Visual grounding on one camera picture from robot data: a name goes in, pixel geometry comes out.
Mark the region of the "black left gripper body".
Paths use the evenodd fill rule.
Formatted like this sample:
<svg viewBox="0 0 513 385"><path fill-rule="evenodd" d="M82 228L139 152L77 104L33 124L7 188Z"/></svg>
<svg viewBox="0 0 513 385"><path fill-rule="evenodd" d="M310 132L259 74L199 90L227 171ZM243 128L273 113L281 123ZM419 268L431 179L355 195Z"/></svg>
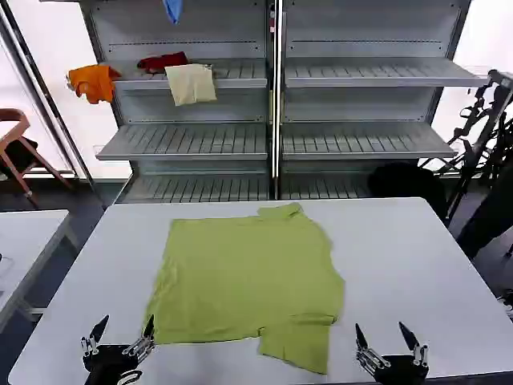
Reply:
<svg viewBox="0 0 513 385"><path fill-rule="evenodd" d="M85 385L131 384L143 372L138 366L149 356L149 347L126 351L128 345L99 345L83 342L83 365L88 372Z"/></svg>

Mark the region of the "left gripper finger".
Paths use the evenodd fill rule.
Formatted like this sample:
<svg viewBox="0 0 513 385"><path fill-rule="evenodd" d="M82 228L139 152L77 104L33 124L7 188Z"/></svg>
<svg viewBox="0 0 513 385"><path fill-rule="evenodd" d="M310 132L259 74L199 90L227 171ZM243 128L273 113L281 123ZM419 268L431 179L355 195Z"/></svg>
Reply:
<svg viewBox="0 0 513 385"><path fill-rule="evenodd" d="M145 326L140 338L132 343L129 347L122 351L123 355L128 355L136 358L146 358L152 351L155 345L154 340L154 315L152 315Z"/></svg>
<svg viewBox="0 0 513 385"><path fill-rule="evenodd" d="M95 324L89 334L89 337L81 338L81 347L84 355L96 355L99 352L98 343L106 329L109 315L105 315L100 322Z"/></svg>

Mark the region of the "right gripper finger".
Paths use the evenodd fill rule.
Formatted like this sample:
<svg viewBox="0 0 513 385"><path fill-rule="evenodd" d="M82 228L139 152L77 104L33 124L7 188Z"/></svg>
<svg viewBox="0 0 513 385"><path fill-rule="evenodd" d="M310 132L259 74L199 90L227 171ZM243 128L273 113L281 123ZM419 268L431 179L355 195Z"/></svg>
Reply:
<svg viewBox="0 0 513 385"><path fill-rule="evenodd" d="M398 323L402 336L406 342L406 345L410 349L413 355L413 364L415 366L427 366L428 365L428 346L421 345L417 340L415 334L403 323Z"/></svg>
<svg viewBox="0 0 513 385"><path fill-rule="evenodd" d="M391 363L385 360L376 351L370 348L360 326L355 324L356 331L356 358L364 369L385 369L391 367Z"/></svg>

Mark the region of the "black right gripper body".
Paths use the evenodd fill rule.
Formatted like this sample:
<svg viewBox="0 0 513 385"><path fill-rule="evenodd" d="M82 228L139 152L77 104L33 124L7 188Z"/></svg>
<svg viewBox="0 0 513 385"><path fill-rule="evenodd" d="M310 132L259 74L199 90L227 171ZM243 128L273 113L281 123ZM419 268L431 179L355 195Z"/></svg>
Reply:
<svg viewBox="0 0 513 385"><path fill-rule="evenodd" d="M390 365L378 368L374 372L374 380L383 385L419 385L423 384L429 366L426 363L414 365L413 355L385 355Z"/></svg>

